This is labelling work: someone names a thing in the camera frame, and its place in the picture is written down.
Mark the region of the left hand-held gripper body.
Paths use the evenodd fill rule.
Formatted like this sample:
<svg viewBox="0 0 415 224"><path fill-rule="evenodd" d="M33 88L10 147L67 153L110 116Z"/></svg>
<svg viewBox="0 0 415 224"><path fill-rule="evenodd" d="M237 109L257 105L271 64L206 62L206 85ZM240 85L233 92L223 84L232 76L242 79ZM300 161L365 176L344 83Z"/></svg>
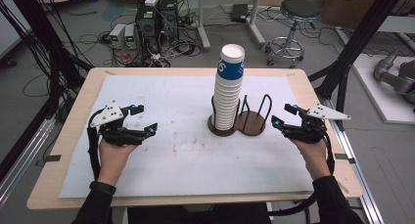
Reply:
<svg viewBox="0 0 415 224"><path fill-rule="evenodd" d="M88 129L97 129L106 142L117 145L141 145L144 140L133 135L133 130L123 126L126 117L116 100L94 112L88 121Z"/></svg>

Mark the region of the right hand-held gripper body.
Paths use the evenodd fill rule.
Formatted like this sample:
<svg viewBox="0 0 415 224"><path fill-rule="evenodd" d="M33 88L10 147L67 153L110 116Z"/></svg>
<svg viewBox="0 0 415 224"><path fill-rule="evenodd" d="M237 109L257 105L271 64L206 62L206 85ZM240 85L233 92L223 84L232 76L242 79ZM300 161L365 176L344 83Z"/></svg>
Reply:
<svg viewBox="0 0 415 224"><path fill-rule="evenodd" d="M293 133L286 138L314 144L318 143L325 136L327 131L326 119L350 120L351 116L317 104L306 110L306 116L300 117L300 119L300 126L291 125Z"/></svg>

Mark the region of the brown wire cup holder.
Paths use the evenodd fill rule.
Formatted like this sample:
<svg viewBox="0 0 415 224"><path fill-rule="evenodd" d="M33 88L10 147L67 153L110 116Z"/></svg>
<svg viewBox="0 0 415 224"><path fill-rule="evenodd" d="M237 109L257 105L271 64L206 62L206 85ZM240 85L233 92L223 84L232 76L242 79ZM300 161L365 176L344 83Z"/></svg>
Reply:
<svg viewBox="0 0 415 224"><path fill-rule="evenodd" d="M238 101L236 111L232 114L232 126L226 130L220 129L216 122L217 104L214 100L211 100L211 106L212 115L207 121L207 127L211 133L219 137L227 137L236 131L240 131L244 135L253 137L264 131L266 120L272 109L272 99L268 94L265 94L262 97L259 109L255 112L251 110L248 96L245 95L243 101Z"/></svg>

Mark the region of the stack of paper cups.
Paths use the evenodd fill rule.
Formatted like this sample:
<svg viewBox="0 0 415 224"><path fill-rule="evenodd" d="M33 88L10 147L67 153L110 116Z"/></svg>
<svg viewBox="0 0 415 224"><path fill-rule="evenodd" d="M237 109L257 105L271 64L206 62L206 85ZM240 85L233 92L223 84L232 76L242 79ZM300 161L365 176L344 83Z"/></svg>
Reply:
<svg viewBox="0 0 415 224"><path fill-rule="evenodd" d="M240 90L244 77L245 49L238 44L227 44L221 49L217 65L211 123L218 130L228 130L234 124Z"/></svg>

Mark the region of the person's left hand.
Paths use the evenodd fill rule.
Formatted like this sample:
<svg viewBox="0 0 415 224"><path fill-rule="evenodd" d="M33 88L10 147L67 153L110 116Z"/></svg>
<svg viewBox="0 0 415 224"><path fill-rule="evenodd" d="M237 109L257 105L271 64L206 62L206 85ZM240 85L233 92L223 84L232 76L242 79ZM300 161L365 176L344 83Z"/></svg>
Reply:
<svg viewBox="0 0 415 224"><path fill-rule="evenodd" d="M98 181L115 187L129 156L136 149L135 145L115 146L102 140L99 146L101 169Z"/></svg>

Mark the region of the person's right hand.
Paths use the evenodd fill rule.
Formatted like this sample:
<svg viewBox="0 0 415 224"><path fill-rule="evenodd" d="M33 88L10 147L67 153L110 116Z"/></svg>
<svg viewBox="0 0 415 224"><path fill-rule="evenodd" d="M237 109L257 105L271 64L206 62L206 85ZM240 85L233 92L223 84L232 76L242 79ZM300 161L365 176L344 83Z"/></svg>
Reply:
<svg viewBox="0 0 415 224"><path fill-rule="evenodd" d="M291 139L291 142L299 149L305 161L305 167L313 181L331 174L326 161L326 145L323 140L314 144L307 144L293 139Z"/></svg>

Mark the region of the white foam mat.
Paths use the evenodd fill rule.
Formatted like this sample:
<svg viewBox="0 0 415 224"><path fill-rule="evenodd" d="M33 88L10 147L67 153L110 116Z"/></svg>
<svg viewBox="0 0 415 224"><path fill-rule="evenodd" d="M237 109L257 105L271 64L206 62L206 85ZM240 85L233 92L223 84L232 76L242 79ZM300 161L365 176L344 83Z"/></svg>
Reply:
<svg viewBox="0 0 415 224"><path fill-rule="evenodd" d="M187 197L310 192L298 149L271 124L246 136L219 137L208 129L214 77L111 75L93 110L110 102L144 106L124 122L129 129L156 124L155 136L130 156L118 197Z"/></svg>

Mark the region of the black wristband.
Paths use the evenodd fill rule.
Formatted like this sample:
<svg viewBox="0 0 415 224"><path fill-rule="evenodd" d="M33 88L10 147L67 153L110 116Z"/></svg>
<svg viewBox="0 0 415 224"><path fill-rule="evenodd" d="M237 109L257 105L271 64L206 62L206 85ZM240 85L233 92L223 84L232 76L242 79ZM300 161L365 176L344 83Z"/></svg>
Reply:
<svg viewBox="0 0 415 224"><path fill-rule="evenodd" d="M116 187L98 181L91 182L89 185L89 189L105 192L107 194L110 194L111 196L113 196L116 192Z"/></svg>

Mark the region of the white platform board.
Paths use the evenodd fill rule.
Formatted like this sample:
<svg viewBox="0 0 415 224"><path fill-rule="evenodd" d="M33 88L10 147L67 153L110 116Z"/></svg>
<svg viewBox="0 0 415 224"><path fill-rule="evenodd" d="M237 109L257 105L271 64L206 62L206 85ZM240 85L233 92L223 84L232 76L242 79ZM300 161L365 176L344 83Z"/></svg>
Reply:
<svg viewBox="0 0 415 224"><path fill-rule="evenodd" d="M415 125L415 105L406 102L389 84L373 77L375 66L384 57L360 55L353 64L353 70L384 122Z"/></svg>

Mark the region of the grey bench power supply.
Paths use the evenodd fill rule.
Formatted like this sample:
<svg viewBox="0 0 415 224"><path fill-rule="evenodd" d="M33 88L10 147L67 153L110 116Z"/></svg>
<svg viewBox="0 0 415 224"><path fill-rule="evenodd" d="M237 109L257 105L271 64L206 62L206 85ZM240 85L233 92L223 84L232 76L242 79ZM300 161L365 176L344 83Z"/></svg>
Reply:
<svg viewBox="0 0 415 224"><path fill-rule="evenodd" d="M123 23L117 24L110 32L112 45L115 49L122 49L125 44L125 25Z"/></svg>
<svg viewBox="0 0 415 224"><path fill-rule="evenodd" d="M125 26L124 38L127 49L134 50L137 48L135 26L133 24Z"/></svg>

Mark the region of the black computer tower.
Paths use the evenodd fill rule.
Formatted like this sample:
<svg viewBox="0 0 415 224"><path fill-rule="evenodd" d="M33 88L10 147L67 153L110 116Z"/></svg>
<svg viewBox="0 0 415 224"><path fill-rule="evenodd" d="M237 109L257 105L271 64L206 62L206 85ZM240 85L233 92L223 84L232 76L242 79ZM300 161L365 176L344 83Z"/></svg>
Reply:
<svg viewBox="0 0 415 224"><path fill-rule="evenodd" d="M179 38L178 0L159 0L155 5L150 5L149 1L138 2L135 22L142 50L149 54L158 54L163 42L171 44Z"/></svg>

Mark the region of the white desk leg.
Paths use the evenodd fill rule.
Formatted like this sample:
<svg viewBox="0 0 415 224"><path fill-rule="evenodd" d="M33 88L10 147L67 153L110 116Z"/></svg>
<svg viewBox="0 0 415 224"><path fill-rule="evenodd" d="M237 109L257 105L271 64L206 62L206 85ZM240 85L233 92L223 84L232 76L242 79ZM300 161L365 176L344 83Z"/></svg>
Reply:
<svg viewBox="0 0 415 224"><path fill-rule="evenodd" d="M203 51L206 52L210 49L210 42L204 27L204 2L205 0L198 0L198 20L196 26L202 42Z"/></svg>
<svg viewBox="0 0 415 224"><path fill-rule="evenodd" d="M250 32L254 36L255 41L258 44L258 48L261 49L265 44L265 39L260 33L259 29L256 26L256 18L258 13L260 0L253 0L253 7L250 16L247 18L247 24Z"/></svg>

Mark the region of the person's dark clothing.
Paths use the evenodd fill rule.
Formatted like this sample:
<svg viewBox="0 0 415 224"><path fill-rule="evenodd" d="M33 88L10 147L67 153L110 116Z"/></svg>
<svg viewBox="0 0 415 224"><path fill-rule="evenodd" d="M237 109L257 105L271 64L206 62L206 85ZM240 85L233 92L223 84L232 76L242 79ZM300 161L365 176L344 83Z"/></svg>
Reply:
<svg viewBox="0 0 415 224"><path fill-rule="evenodd" d="M215 204L190 212L184 206L144 206L127 209L128 224L271 224L266 204Z"/></svg>

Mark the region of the black round stool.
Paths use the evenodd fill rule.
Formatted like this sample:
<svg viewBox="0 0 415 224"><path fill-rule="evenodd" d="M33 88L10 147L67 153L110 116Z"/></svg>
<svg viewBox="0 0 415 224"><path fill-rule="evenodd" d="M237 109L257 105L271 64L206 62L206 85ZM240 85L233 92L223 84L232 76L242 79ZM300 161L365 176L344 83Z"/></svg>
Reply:
<svg viewBox="0 0 415 224"><path fill-rule="evenodd" d="M315 3L307 0L284 0L281 3L280 13L293 22L287 36L279 36L271 39L264 47L264 52L268 55L267 65L274 65L274 58L284 58L291 60L290 68L296 66L296 61L304 58L304 48L295 39L297 29L301 23L308 22L313 24L321 13L321 9Z"/></svg>

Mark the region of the black flat box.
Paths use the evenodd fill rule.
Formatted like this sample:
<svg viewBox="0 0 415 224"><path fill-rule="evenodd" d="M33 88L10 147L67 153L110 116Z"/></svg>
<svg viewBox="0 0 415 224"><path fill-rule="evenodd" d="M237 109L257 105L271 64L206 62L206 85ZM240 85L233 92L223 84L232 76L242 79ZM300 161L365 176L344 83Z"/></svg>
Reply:
<svg viewBox="0 0 415 224"><path fill-rule="evenodd" d="M232 7L231 21L245 22L248 15L247 4L234 4Z"/></svg>

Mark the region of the cardboard box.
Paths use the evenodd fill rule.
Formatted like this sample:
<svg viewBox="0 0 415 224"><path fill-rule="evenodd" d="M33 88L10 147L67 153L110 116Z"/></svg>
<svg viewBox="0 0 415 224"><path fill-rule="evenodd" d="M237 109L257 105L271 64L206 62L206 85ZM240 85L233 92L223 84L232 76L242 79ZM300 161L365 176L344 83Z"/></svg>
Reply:
<svg viewBox="0 0 415 224"><path fill-rule="evenodd" d="M375 0L325 0L321 21L346 28L357 28Z"/></svg>

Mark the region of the aluminium rail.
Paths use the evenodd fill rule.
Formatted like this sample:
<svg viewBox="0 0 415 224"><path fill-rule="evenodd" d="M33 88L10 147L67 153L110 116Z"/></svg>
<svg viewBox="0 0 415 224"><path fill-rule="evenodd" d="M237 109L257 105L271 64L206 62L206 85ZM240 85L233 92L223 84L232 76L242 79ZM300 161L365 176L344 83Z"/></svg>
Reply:
<svg viewBox="0 0 415 224"><path fill-rule="evenodd" d="M5 178L0 182L0 209L16 189L30 164L52 133L55 124L55 118L44 119L29 137L28 142L23 144L22 153L18 156L17 161L12 165Z"/></svg>
<svg viewBox="0 0 415 224"><path fill-rule="evenodd" d="M385 224L383 217L379 211L379 208L376 205L376 202L371 194L370 188L364 178L363 172L359 166L357 157L354 154L351 143L346 135L346 132L343 130L343 124L338 120L331 119L330 123L332 128L338 137L340 145L345 152L348 163L353 170L353 173L362 189L362 195L359 197L362 210L365 213L366 219L369 224Z"/></svg>

